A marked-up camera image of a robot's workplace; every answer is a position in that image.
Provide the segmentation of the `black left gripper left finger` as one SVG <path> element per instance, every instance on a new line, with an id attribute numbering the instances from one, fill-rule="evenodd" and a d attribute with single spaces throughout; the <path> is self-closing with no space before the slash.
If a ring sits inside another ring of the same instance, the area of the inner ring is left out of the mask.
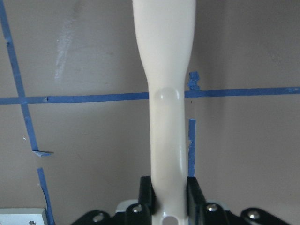
<path id="1" fill-rule="evenodd" d="M 156 213 L 156 195 L 150 176 L 142 176 L 140 178 L 138 203 L 147 206 L 152 215 Z"/>

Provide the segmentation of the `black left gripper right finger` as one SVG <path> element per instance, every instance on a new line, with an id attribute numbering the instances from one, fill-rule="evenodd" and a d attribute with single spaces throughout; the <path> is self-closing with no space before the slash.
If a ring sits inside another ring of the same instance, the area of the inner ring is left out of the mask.
<path id="1" fill-rule="evenodd" d="M 206 203 L 196 177 L 187 177 L 187 212 L 189 217 L 199 217 Z"/>

